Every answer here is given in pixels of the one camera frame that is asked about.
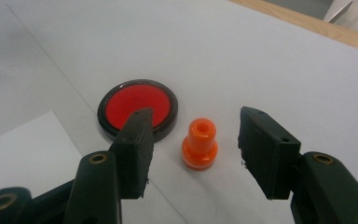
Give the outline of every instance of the orange spool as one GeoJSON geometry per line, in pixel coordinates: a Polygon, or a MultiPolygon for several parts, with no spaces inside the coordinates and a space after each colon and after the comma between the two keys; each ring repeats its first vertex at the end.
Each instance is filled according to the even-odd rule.
{"type": "Polygon", "coordinates": [[[182,144],[182,157],[189,168],[202,171],[213,164],[217,155],[215,136],[216,127],[210,120],[195,119],[190,123],[182,144]]]}

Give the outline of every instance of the white paper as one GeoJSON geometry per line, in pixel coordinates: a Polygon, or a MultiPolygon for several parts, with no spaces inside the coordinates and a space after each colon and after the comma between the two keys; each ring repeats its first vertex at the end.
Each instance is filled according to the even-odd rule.
{"type": "Polygon", "coordinates": [[[23,187],[36,197],[75,178],[80,159],[50,111],[0,136],[0,189],[23,187]]]}

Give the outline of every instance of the white table surface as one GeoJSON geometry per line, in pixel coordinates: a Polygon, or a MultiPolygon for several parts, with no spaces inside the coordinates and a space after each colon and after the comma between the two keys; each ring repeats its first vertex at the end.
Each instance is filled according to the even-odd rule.
{"type": "Polygon", "coordinates": [[[294,223],[241,167],[243,105],[358,179],[358,49],[223,0],[0,0],[0,135],[53,110],[83,156],[108,149],[98,104],[136,78],[170,87],[179,115],[123,223],[294,223]],[[199,117],[220,150],[193,172],[180,148],[199,117]]]}

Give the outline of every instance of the black plastic part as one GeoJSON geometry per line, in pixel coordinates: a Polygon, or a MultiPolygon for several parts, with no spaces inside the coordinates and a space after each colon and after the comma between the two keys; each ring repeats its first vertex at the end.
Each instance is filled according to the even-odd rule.
{"type": "Polygon", "coordinates": [[[358,224],[358,183],[341,161],[323,153],[308,152],[302,156],[297,170],[309,199],[299,200],[305,191],[294,190],[292,211],[296,223],[358,224]],[[307,207],[304,203],[310,202],[313,208],[297,209],[307,207]],[[317,217],[317,222],[306,221],[313,217],[317,217]]]}
{"type": "Polygon", "coordinates": [[[80,161],[63,223],[121,223],[114,153],[94,152],[80,161]]]}
{"type": "Polygon", "coordinates": [[[268,199],[288,199],[301,143],[261,110],[241,109],[241,156],[268,199]]]}
{"type": "Polygon", "coordinates": [[[74,180],[33,199],[34,224],[61,224],[74,180]]]}
{"type": "Polygon", "coordinates": [[[100,122],[101,127],[105,131],[106,135],[115,140],[116,136],[120,132],[120,129],[114,127],[109,123],[105,115],[106,105],[109,102],[110,98],[116,94],[118,91],[121,91],[129,86],[133,85],[150,85],[159,88],[167,94],[170,99],[170,112],[165,120],[163,120],[158,126],[153,128],[154,142],[158,142],[166,137],[173,129],[176,124],[177,114],[178,114],[178,101],[175,94],[166,86],[161,83],[153,80],[147,79],[136,79],[128,82],[121,83],[120,85],[115,86],[110,92],[108,92],[104,98],[101,100],[101,103],[98,107],[98,121],[100,122]]]}
{"type": "Polygon", "coordinates": [[[116,155],[121,199],[144,196],[153,159],[152,109],[133,113],[109,148],[116,155]]]}
{"type": "Polygon", "coordinates": [[[32,198],[28,189],[0,189],[0,223],[28,224],[32,220],[32,198]]]}

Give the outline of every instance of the black rim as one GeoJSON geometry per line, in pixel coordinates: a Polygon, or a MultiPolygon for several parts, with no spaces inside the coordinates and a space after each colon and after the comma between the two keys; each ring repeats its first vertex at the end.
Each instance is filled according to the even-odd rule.
{"type": "Polygon", "coordinates": [[[173,92],[166,86],[161,83],[153,80],[147,79],[137,79],[132,81],[127,81],[121,83],[120,85],[115,86],[111,91],[109,91],[104,98],[101,100],[100,105],[98,106],[98,121],[100,122],[101,127],[106,132],[107,136],[114,140],[117,134],[120,132],[120,129],[114,127],[107,120],[105,110],[106,105],[109,102],[110,98],[115,95],[118,91],[121,91],[129,86],[134,85],[150,85],[159,88],[167,94],[170,100],[170,111],[167,117],[156,127],[153,128],[153,136],[154,142],[158,142],[162,140],[165,136],[167,136],[173,129],[176,124],[176,118],[178,113],[178,101],[173,92]]]}

